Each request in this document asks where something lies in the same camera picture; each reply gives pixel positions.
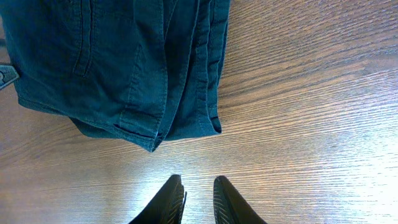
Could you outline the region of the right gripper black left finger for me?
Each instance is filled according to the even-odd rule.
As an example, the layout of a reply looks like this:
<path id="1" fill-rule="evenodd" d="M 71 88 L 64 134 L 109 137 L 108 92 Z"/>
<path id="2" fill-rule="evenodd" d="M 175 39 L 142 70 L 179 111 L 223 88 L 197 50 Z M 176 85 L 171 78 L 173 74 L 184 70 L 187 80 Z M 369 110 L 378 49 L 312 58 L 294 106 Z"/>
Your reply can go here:
<path id="1" fill-rule="evenodd" d="M 181 176 L 173 174 L 129 224 L 181 224 L 186 198 Z"/>

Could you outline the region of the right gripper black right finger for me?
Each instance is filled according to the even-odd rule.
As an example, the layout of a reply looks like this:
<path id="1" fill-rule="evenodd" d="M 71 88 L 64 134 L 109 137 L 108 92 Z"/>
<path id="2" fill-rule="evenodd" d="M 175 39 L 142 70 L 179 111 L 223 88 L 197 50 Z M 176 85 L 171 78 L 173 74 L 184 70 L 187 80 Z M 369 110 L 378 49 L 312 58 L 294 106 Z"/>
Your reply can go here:
<path id="1" fill-rule="evenodd" d="M 216 224 L 267 224 L 223 175 L 213 184 L 213 209 Z"/>

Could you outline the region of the navy blue shorts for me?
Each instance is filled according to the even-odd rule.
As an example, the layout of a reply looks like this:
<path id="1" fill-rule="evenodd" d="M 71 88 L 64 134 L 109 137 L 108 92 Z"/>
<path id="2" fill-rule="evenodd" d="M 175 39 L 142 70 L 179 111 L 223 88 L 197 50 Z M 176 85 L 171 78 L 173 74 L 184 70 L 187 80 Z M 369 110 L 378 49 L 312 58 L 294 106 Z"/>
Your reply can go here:
<path id="1" fill-rule="evenodd" d="M 221 132 L 229 0 L 2 1 L 18 102 L 154 151 Z"/>

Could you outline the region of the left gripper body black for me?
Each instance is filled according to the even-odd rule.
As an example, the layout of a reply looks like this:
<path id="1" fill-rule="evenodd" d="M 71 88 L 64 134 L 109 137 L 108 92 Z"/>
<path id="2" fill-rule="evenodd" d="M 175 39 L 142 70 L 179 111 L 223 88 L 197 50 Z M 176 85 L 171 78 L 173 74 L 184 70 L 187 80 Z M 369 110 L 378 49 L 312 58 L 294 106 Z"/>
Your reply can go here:
<path id="1" fill-rule="evenodd" d="M 4 89 L 19 78 L 19 74 L 12 65 L 0 65 L 0 90 Z"/>

